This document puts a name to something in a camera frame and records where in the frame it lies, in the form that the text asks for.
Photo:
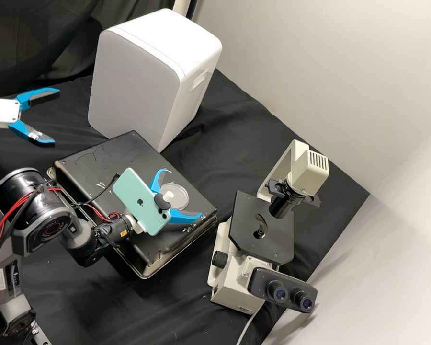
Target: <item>black tablecloth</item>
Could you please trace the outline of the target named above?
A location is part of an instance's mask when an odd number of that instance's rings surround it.
[[[56,147],[40,148],[0,130],[0,178],[24,166],[45,173],[54,160],[105,140],[87,121],[91,77],[56,87],[60,99],[24,113],[25,122],[52,136]],[[235,191],[255,195],[294,138],[216,71],[196,118],[162,154],[217,207],[223,221]],[[296,209],[295,258],[282,267],[300,279],[309,277],[368,196],[332,163],[319,194],[320,209],[306,204]],[[78,267],[52,241],[24,258],[24,290],[54,345],[234,344],[248,316],[209,301],[206,281],[214,241],[215,228],[149,280],[128,280],[105,259]],[[244,343],[260,344],[282,312],[265,304]]]

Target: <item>teal smartphone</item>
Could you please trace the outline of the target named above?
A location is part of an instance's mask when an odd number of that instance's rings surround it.
[[[155,204],[155,193],[132,168],[126,168],[112,190],[149,235],[155,236],[170,221],[170,210]]]

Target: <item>white cable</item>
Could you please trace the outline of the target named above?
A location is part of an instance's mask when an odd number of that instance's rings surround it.
[[[246,326],[244,326],[243,331],[241,332],[241,335],[238,338],[238,342],[236,343],[236,345],[240,345],[241,344],[241,340],[243,340],[244,334],[246,333],[246,331],[248,330],[248,327],[250,325],[250,323],[252,322],[252,320],[255,318],[255,316],[257,315],[257,313],[259,312],[260,308],[257,309],[257,311],[255,313],[252,314],[252,316],[249,318],[248,322],[246,323]]]

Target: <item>white backdrop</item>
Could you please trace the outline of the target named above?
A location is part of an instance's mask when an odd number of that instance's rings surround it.
[[[431,134],[431,0],[199,0],[218,68],[370,192]]]
[[[263,345],[431,345],[431,138],[369,196]]]

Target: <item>white plastic box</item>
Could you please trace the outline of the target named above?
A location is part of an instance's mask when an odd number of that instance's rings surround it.
[[[103,31],[88,120],[108,138],[135,129],[161,152],[195,117],[222,44],[163,9]]]

